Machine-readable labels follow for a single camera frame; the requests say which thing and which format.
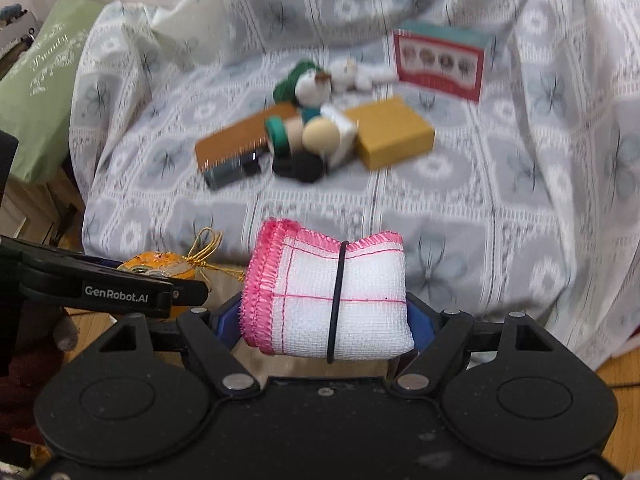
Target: gray patterned fabric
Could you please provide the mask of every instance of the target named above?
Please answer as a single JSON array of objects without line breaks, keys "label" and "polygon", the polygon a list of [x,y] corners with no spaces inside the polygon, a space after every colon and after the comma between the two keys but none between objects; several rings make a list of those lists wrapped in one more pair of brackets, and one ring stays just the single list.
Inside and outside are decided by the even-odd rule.
[{"label": "gray patterned fabric", "polygon": [[[195,141],[261,110],[297,60],[393,63],[405,18],[495,35],[479,105],[398,84],[436,126],[433,153],[302,186],[211,192]],[[88,38],[70,146],[89,253],[185,252],[204,226],[246,261],[261,221],[337,239],[404,237],[409,289],[485,319],[526,310],[590,366],[640,324],[640,0],[114,2]]]}]

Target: screw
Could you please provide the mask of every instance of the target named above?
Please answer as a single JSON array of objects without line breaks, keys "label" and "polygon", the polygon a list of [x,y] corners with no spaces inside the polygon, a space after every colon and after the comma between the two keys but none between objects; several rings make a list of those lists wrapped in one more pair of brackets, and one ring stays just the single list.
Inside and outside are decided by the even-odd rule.
[{"label": "screw", "polygon": [[429,379],[420,374],[405,374],[398,377],[398,385],[403,390],[421,390],[429,386]]},{"label": "screw", "polygon": [[235,391],[246,390],[253,386],[254,382],[254,378],[247,374],[229,374],[222,379],[222,384],[227,390]]}]

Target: wooden block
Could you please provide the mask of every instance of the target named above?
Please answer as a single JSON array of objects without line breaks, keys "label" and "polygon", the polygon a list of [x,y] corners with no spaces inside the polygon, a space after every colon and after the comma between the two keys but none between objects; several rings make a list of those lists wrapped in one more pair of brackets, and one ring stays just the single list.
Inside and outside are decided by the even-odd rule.
[{"label": "wooden block", "polygon": [[356,153],[371,171],[433,149],[433,126],[398,96],[344,114],[358,125]]},{"label": "wooden block", "polygon": [[264,129],[267,117],[278,116],[284,120],[297,114],[298,110],[294,105],[278,103],[199,140],[196,142],[195,152],[200,171],[255,148],[267,146],[267,132]]}]

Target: pink stitched edge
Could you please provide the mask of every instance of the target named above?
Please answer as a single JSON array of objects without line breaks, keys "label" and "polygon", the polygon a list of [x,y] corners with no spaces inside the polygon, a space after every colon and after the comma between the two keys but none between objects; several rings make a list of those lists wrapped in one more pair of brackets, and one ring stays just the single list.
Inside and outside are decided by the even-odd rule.
[{"label": "pink stitched edge", "polygon": [[[324,249],[321,249],[320,247],[316,247],[316,246],[312,246],[310,244],[307,244],[310,247],[313,247],[315,249],[319,249],[321,251],[323,251]],[[293,245],[287,244],[285,243],[285,246],[287,247],[293,247]],[[317,254],[314,253],[312,251],[307,251],[306,249],[303,249],[302,247],[296,247],[297,251],[300,251],[301,253],[306,253],[306,254],[311,254],[312,256],[315,256],[316,258],[322,258],[323,260],[337,260],[340,256],[339,253],[336,254],[335,256],[324,256],[323,254]],[[353,260],[354,258],[360,258],[362,256],[371,256],[372,254],[379,254],[379,253],[404,253],[404,249],[380,249],[379,251],[372,251],[370,253],[360,253],[360,254],[351,254],[351,255],[347,255],[344,257],[345,260]]]},{"label": "pink stitched edge", "polygon": [[[273,324],[273,298],[278,268],[287,235],[294,240],[329,252],[339,252],[338,240],[303,228],[289,219],[269,218],[264,221],[247,267],[240,307],[240,329],[249,346],[258,347],[265,354],[273,354],[271,329]],[[382,243],[402,244],[402,236],[384,231],[349,243],[348,250],[357,251]]]},{"label": "pink stitched edge", "polygon": [[[310,229],[305,228],[300,229],[300,232],[298,233],[298,241],[308,245],[312,245],[313,247],[317,247],[318,249],[323,249],[325,251],[334,253],[340,251],[340,244],[342,243],[327,235],[323,235],[322,233],[311,231]],[[374,235],[367,236],[366,238],[361,238],[357,242],[350,242],[347,246],[347,250],[359,251],[360,249],[366,249],[376,244],[384,244],[388,242],[402,244],[402,236],[393,231],[382,231],[381,233],[376,233]]]},{"label": "pink stitched edge", "polygon": [[242,289],[240,331],[246,343],[252,347],[256,346],[254,317],[255,309],[259,301],[262,269],[270,249],[271,233],[275,228],[276,220],[273,218],[269,218],[262,224],[255,243],[254,254],[252,254],[249,265],[247,266],[244,288]]},{"label": "pink stitched edge", "polygon": [[[300,300],[322,300],[322,301],[333,301],[334,298],[326,298],[324,296],[308,296],[306,294],[274,294],[276,298],[299,298]],[[367,299],[367,298],[340,298],[340,301],[357,301],[359,303],[402,303],[406,304],[406,300],[390,300],[386,298],[385,300],[380,300],[378,298]]]},{"label": "pink stitched edge", "polygon": [[276,225],[271,232],[267,258],[262,270],[262,283],[258,295],[255,313],[254,330],[258,348],[263,354],[273,354],[271,332],[273,326],[273,293],[278,279],[280,260],[284,250],[284,240],[288,235],[295,236],[302,226],[293,220],[276,220]]}]

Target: wooden floor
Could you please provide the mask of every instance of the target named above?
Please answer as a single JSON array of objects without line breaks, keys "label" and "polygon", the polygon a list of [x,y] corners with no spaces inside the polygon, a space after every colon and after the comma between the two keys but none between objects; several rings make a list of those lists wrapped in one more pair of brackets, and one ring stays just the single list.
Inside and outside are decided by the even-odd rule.
[{"label": "wooden floor", "polygon": [[[74,316],[80,330],[80,344],[72,358],[111,326],[107,314]],[[367,376],[384,375],[386,362],[340,363],[329,367],[321,360],[305,360],[284,356],[268,357],[240,343],[234,354],[254,376],[264,383],[268,375],[277,376]],[[177,364],[178,359],[164,356]],[[610,385],[640,381],[640,349],[607,362],[599,371]],[[618,399],[618,423],[604,452],[605,457],[624,473],[640,470],[640,387],[615,389]]]}]

